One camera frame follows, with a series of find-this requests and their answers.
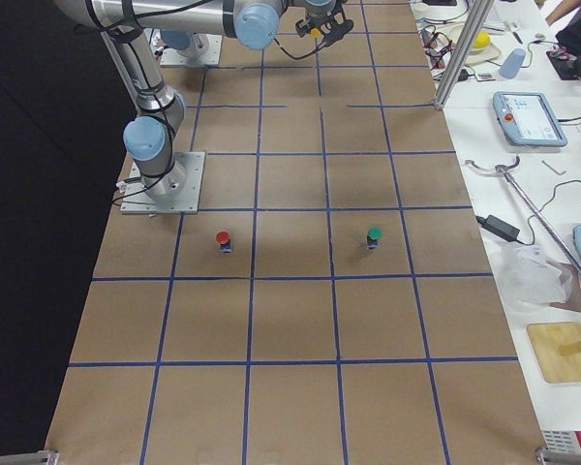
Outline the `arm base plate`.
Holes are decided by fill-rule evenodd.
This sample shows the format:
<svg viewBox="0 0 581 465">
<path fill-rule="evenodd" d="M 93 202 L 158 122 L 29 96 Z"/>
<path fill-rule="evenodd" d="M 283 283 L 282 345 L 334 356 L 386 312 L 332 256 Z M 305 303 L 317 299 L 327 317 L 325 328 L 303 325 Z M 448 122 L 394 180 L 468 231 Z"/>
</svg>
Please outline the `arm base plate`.
<svg viewBox="0 0 581 465">
<path fill-rule="evenodd" d="M 216 67 L 220 62 L 222 41 L 220 35 L 197 34 L 183 50 L 168 46 L 161 55 L 160 65 L 165 68 Z"/>
<path fill-rule="evenodd" d="M 124 214 L 197 214 L 205 164 L 205 152 L 175 152 L 174 165 L 158 183 L 141 178 L 132 162 L 130 177 L 137 181 L 125 187 L 120 201 Z"/>
</svg>

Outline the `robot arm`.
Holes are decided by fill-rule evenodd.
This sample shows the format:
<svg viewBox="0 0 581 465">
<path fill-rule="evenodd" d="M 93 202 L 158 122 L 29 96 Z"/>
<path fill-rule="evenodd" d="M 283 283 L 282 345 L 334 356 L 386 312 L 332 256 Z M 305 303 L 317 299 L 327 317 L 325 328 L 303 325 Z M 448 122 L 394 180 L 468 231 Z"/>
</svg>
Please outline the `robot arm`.
<svg viewBox="0 0 581 465">
<path fill-rule="evenodd" d="M 298 36 L 322 36 L 317 49 L 330 47 L 353 29 L 341 1 L 58 1 L 58 9 L 79 24 L 108 34 L 117 44 L 132 43 L 144 29 L 221 35 L 252 50 L 276 40 L 290 8 L 301 8 Z"/>
<path fill-rule="evenodd" d="M 123 141 L 138 167 L 143 194 L 153 202 L 172 202 L 186 178 L 173 149 L 184 105 L 167 86 L 142 29 L 117 26 L 106 35 L 135 93 L 137 117 L 125 127 Z"/>
</svg>

